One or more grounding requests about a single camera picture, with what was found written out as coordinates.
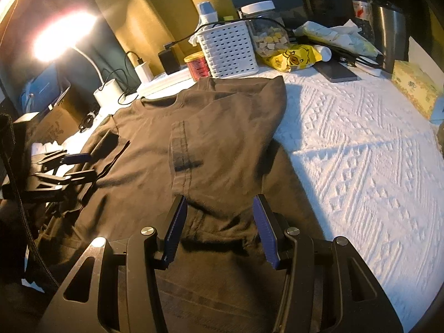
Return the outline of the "white charger plug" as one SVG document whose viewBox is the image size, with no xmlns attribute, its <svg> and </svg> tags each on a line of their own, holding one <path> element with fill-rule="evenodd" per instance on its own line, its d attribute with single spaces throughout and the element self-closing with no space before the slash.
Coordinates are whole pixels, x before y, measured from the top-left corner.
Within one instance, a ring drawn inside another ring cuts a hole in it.
<svg viewBox="0 0 444 333">
<path fill-rule="evenodd" d="M 147 62 L 140 63 L 135 67 L 135 73 L 138 75 L 142 84 L 150 83 L 153 80 L 153 73 Z"/>
</svg>

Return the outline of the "white power strip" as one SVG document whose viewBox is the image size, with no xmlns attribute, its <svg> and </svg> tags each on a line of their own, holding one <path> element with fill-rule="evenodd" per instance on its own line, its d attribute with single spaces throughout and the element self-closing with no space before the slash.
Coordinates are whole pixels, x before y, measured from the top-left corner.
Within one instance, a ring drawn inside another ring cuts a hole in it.
<svg viewBox="0 0 444 333">
<path fill-rule="evenodd" d="M 195 84 L 189 69 L 183 67 L 173 74 L 162 73 L 148 83 L 142 83 L 138 89 L 138 97 L 146 99 L 160 99 L 166 96 L 176 95 L 184 89 Z"/>
</svg>

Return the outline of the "brown cardboard box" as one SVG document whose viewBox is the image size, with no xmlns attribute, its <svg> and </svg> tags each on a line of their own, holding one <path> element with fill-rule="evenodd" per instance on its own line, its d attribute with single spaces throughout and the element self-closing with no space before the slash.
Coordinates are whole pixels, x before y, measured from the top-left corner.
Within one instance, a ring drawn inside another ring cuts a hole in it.
<svg viewBox="0 0 444 333">
<path fill-rule="evenodd" d="M 83 96 L 69 87 L 50 110 L 26 113 L 14 121 L 14 129 L 22 132 L 26 143 L 62 144 L 77 133 L 89 113 L 97 112 L 99 103 L 93 95 Z"/>
</svg>

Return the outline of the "white woven plastic basket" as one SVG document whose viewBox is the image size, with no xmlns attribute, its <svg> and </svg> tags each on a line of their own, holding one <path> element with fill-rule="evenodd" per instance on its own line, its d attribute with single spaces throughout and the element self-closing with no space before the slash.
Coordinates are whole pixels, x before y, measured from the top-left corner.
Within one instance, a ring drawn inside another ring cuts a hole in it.
<svg viewBox="0 0 444 333">
<path fill-rule="evenodd" d="M 230 22 L 196 33 L 211 76 L 239 78 L 259 70 L 245 22 Z"/>
</svg>

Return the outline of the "brown t-shirt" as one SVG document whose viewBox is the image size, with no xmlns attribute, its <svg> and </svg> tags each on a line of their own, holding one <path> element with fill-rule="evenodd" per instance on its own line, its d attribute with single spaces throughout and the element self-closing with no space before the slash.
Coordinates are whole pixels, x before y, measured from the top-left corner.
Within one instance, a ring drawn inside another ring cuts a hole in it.
<svg viewBox="0 0 444 333">
<path fill-rule="evenodd" d="M 38 249 L 62 280 L 98 236 L 116 241 L 159 227 L 178 195 L 187 220 L 172 266 L 157 275 L 170 332 L 270 332 L 284 273 L 266 262 L 252 204 L 304 234 L 323 232 L 274 135 L 287 107 L 283 77 L 203 78 L 107 117 L 84 145 L 97 179 L 43 227 Z"/>
</svg>

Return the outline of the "black power adapter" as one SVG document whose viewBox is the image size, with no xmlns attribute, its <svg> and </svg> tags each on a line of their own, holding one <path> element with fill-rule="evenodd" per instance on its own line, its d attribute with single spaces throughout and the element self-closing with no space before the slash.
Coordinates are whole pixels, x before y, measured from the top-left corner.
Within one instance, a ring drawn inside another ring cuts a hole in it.
<svg viewBox="0 0 444 333">
<path fill-rule="evenodd" d="M 181 64 L 172 48 L 160 51 L 158 57 L 166 74 L 174 74 L 181 70 Z"/>
</svg>

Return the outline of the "stainless steel tumbler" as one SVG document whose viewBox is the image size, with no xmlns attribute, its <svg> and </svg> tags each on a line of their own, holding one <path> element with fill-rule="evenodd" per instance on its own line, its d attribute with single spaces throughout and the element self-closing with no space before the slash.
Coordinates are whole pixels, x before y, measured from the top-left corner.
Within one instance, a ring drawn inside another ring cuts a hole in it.
<svg viewBox="0 0 444 333">
<path fill-rule="evenodd" d="M 384 56 L 383 69 L 393 72 L 396 60 L 405 60 L 408 50 L 406 17 L 393 4 L 372 5 L 375 46 Z"/>
</svg>

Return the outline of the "black smartphone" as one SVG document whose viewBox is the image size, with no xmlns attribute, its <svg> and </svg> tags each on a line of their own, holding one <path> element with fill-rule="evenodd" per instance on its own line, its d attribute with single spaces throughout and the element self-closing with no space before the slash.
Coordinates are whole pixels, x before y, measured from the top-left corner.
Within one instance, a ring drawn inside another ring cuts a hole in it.
<svg viewBox="0 0 444 333">
<path fill-rule="evenodd" d="M 316 62 L 314 69 L 331 83 L 342 83 L 358 80 L 358 76 L 339 62 Z"/>
</svg>

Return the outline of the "yellow snack bag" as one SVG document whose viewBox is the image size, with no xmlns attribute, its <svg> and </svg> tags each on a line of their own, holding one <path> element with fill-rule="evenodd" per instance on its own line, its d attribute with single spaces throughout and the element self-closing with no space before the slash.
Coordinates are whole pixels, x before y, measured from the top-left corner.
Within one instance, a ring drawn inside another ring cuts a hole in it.
<svg viewBox="0 0 444 333">
<path fill-rule="evenodd" d="M 295 48 L 278 50 L 273 52 L 272 56 L 263 58 L 266 65 L 281 72 L 303 70 L 321 60 L 321 54 L 313 46 L 306 44 L 296 45 Z"/>
</svg>

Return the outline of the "clear jar white lid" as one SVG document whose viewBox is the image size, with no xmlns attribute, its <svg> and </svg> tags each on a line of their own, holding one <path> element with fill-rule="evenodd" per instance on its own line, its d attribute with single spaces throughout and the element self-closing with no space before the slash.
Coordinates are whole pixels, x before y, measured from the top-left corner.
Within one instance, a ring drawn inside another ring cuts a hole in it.
<svg viewBox="0 0 444 333">
<path fill-rule="evenodd" d="M 239 13 L 260 57 L 269 58 L 289 48 L 287 30 L 272 0 L 242 6 Z"/>
</svg>

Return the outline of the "plastic water bottle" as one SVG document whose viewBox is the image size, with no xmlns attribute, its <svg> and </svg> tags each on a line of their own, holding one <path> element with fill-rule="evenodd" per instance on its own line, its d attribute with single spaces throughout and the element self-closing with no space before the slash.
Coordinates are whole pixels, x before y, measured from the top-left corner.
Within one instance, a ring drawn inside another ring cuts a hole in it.
<svg viewBox="0 0 444 333">
<path fill-rule="evenodd" d="M 373 28 L 372 3 L 374 0 L 351 0 L 354 9 L 354 21 L 361 29 L 360 34 L 370 43 L 375 42 Z"/>
</svg>

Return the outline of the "yellow tissue box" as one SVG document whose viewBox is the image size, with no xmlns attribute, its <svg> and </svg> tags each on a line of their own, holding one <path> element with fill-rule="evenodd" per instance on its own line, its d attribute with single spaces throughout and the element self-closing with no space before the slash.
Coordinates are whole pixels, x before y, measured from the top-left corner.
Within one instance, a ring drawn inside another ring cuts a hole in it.
<svg viewBox="0 0 444 333">
<path fill-rule="evenodd" d="M 418 64 L 395 60 L 391 81 L 426 120 L 443 122 L 443 89 Z"/>
</svg>

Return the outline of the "crumpled tissue pack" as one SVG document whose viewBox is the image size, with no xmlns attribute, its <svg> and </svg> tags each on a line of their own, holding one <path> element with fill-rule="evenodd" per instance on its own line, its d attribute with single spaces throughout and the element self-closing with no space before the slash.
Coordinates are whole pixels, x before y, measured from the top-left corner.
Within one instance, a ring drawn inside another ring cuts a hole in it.
<svg viewBox="0 0 444 333">
<path fill-rule="evenodd" d="M 376 58 L 382 53 L 365 37 L 361 28 L 348 20 L 343 26 L 326 27 L 317 22 L 307 21 L 293 30 L 294 35 L 306 36 L 317 43 L 327 44 L 354 53 L 358 56 Z"/>
</svg>

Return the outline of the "red round tin can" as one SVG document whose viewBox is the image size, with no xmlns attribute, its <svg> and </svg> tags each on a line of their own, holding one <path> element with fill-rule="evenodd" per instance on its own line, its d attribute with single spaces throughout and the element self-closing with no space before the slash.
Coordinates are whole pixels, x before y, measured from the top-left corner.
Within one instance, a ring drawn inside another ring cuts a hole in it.
<svg viewBox="0 0 444 333">
<path fill-rule="evenodd" d="M 189 69 L 189 73 L 194 81 L 203 77 L 210 77 L 211 72 L 203 51 L 192 53 L 184 58 L 184 62 Z"/>
</svg>

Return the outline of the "yellow curtain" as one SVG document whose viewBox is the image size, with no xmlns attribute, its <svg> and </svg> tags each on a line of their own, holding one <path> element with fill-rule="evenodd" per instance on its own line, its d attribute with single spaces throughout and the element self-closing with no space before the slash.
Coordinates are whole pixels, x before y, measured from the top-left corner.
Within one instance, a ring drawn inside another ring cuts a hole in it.
<svg viewBox="0 0 444 333">
<path fill-rule="evenodd" d="M 154 74 L 164 71 L 158 55 L 166 44 L 177 41 L 179 59 L 196 51 L 186 36 L 197 26 L 200 2 L 210 2 L 220 18 L 237 15 L 232 0 L 95 0 L 121 47 L 136 52 Z"/>
</svg>

